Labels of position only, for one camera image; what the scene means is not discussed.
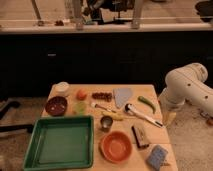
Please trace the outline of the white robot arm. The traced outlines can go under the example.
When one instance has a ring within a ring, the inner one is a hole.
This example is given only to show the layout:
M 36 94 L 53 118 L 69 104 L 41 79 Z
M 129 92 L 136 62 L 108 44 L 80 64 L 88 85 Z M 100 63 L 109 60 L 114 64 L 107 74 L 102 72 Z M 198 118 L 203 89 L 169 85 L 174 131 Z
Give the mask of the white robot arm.
M 213 88 L 205 84 L 207 78 L 208 71 L 200 63 L 191 63 L 166 74 L 166 87 L 158 97 L 165 126 L 175 119 L 176 111 L 186 100 L 213 117 Z

